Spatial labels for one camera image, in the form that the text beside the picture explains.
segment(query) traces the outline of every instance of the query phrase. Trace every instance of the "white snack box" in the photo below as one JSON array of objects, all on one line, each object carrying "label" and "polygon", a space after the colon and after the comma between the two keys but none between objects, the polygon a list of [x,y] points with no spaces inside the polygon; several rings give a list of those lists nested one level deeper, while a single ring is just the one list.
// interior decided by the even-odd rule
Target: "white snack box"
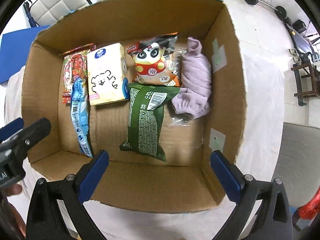
[{"label": "white snack box", "polygon": [[120,43],[88,53],[87,68],[91,106],[129,99],[125,50]]}]

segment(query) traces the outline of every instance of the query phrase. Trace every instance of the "cardboard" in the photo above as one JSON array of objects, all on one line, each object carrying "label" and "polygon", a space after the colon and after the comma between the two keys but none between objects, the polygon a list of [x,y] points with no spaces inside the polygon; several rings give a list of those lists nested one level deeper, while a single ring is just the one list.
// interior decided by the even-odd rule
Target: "cardboard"
[{"label": "cardboard", "polygon": [[[186,47],[189,36],[200,39],[209,61],[213,41],[224,45],[227,64],[212,76],[211,112],[190,126],[173,127],[165,107],[160,136],[167,158],[164,163],[119,150],[127,135],[128,101],[90,106],[92,150],[104,149],[110,155],[92,199],[129,210],[165,213],[219,205],[225,192],[209,164],[210,131],[226,136],[223,153],[233,163],[243,137],[246,101],[239,41],[227,8],[217,0],[107,0],[66,16],[39,34],[26,66],[22,117],[26,126],[46,117],[52,131],[28,152],[32,167],[50,180],[59,180],[90,161],[77,154],[70,108],[59,104],[63,85],[59,53],[90,42],[97,48],[116,42],[126,48],[135,41],[176,31],[180,33],[177,47]],[[129,55],[126,61],[130,81],[134,64]]]}]

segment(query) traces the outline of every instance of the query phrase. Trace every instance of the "barbell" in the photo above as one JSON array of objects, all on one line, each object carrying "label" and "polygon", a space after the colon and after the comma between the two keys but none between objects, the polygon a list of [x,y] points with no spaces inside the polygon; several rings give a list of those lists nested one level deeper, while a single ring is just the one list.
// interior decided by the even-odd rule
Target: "barbell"
[{"label": "barbell", "polygon": [[285,21],[287,24],[290,24],[291,19],[289,17],[287,17],[287,11],[282,7],[282,6],[277,6],[277,7],[273,7],[272,5],[262,1],[262,0],[245,0],[247,2],[247,4],[250,5],[256,5],[258,2],[263,3],[269,7],[271,7],[274,11],[275,14],[277,15],[277,17],[281,20],[281,21]]}]

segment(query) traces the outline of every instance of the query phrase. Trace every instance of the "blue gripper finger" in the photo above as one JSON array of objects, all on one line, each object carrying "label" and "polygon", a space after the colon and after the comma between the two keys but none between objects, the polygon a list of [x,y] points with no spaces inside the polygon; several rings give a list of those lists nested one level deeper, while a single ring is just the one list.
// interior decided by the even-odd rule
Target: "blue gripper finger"
[{"label": "blue gripper finger", "polygon": [[78,200],[81,204],[90,200],[108,165],[109,154],[106,151],[100,151],[79,170],[75,184],[78,190]]},{"label": "blue gripper finger", "polygon": [[8,139],[10,136],[23,129],[23,126],[24,121],[22,118],[19,117],[11,123],[7,124],[6,126],[2,127],[0,129],[0,142]]},{"label": "blue gripper finger", "polygon": [[235,165],[231,165],[219,150],[211,153],[210,166],[229,200],[238,204],[241,199],[241,190],[244,187],[243,174]]}]

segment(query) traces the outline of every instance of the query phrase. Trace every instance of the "tape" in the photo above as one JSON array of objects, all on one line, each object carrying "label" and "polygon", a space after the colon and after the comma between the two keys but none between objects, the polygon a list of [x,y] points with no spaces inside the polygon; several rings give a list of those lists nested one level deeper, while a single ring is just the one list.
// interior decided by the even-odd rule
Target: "tape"
[{"label": "tape", "polygon": [[215,129],[210,130],[209,147],[212,151],[220,150],[223,152],[224,142],[226,136],[223,133],[216,131]]},{"label": "tape", "polygon": [[226,57],[224,45],[222,45],[219,48],[217,39],[215,39],[212,42],[212,46],[213,46],[212,73],[215,73],[219,69],[222,69],[227,64],[227,57]]}]

